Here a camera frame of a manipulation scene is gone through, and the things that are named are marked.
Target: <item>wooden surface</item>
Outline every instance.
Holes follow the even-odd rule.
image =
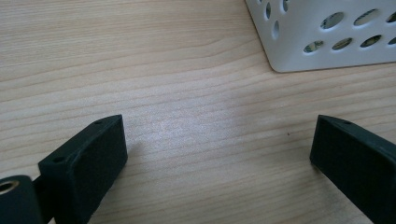
[[[243,0],[2,1],[0,178],[122,114],[91,223],[370,223],[308,156],[318,114],[395,143],[395,71],[276,73]]]

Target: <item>white plastic basket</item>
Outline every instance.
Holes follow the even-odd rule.
[[[396,62],[396,0],[247,0],[278,72]]]

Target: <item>black plastic piece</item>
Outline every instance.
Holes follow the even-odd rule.
[[[310,159],[374,223],[396,223],[396,146],[343,119],[319,116]]]
[[[0,195],[0,211],[11,201],[21,207],[9,207],[13,210],[7,216],[14,219],[7,224],[42,224],[53,217],[57,224],[87,223],[127,159],[122,116],[99,119],[39,162],[41,176],[34,184],[21,177],[14,190]],[[20,203],[32,209],[22,210]],[[0,215],[3,224],[7,219]],[[39,219],[24,221],[32,215]]]

